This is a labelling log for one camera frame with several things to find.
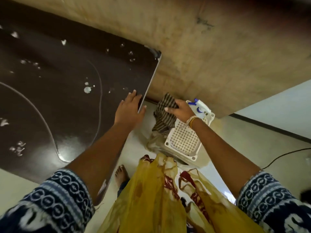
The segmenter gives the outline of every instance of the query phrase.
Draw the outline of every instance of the black cable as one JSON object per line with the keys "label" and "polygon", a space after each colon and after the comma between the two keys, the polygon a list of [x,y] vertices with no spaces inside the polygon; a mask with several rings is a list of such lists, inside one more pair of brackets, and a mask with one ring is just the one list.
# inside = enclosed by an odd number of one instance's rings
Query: black cable
{"label": "black cable", "polygon": [[289,153],[286,153],[286,154],[282,154],[282,155],[278,156],[277,158],[275,158],[268,166],[262,168],[262,170],[266,169],[266,168],[269,167],[271,164],[273,164],[274,161],[276,161],[277,159],[279,159],[279,158],[281,158],[281,157],[283,157],[283,156],[285,156],[285,155],[287,155],[287,154],[295,153],[295,152],[302,151],[302,150],[309,150],[309,149],[311,149],[311,148],[304,148],[304,149],[295,150],[295,151],[292,151],[292,152],[289,152]]}

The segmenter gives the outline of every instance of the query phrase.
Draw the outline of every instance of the dark strip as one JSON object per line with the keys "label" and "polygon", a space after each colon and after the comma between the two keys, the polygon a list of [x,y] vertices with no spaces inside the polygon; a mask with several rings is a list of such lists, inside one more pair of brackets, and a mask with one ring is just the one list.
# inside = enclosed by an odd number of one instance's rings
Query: dark strip
{"label": "dark strip", "polygon": [[301,140],[301,141],[304,141],[304,142],[307,142],[307,143],[311,144],[311,139],[306,138],[304,136],[297,135],[295,133],[292,133],[292,132],[289,132],[289,131],[286,131],[286,130],[283,130],[281,128],[277,128],[277,127],[274,127],[274,126],[271,126],[271,125],[259,122],[259,121],[254,120],[254,119],[250,119],[248,117],[244,117],[244,116],[239,115],[239,114],[230,114],[229,116],[234,117],[236,119],[243,120],[243,121],[248,122],[248,123],[255,124],[257,126],[260,126],[260,127],[263,127],[263,128],[269,129],[269,130],[272,130],[274,132],[281,133],[281,134],[286,135],[286,136],[290,136],[292,138],[296,138],[298,140]]}

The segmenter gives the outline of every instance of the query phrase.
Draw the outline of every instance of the foot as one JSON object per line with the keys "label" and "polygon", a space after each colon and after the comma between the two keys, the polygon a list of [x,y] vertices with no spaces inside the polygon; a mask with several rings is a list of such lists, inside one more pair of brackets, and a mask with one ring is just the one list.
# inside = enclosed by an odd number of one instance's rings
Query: foot
{"label": "foot", "polygon": [[124,181],[130,179],[123,164],[116,170],[115,179],[119,188]]}

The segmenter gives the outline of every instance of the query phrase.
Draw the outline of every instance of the forearm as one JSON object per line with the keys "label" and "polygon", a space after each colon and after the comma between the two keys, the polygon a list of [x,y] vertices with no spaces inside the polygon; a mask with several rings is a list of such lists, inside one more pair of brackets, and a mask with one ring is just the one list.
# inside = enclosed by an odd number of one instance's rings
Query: forearm
{"label": "forearm", "polygon": [[227,144],[201,119],[192,122],[196,132],[219,175],[236,198],[245,183],[261,169]]}
{"label": "forearm", "polygon": [[104,180],[109,178],[111,166],[115,164],[117,155],[130,131],[131,129],[125,125],[113,125],[108,132],[67,166],[87,185],[93,202]]}

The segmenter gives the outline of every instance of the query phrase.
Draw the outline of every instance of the patterned sleeve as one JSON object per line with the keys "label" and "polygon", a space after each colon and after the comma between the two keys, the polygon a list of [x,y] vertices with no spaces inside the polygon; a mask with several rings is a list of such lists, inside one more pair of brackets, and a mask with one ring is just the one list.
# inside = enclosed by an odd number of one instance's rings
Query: patterned sleeve
{"label": "patterned sleeve", "polygon": [[0,232],[83,232],[94,212],[83,181],[60,169],[0,217]]}
{"label": "patterned sleeve", "polygon": [[297,200],[267,172],[246,183],[236,204],[265,232],[311,232],[311,205]]}

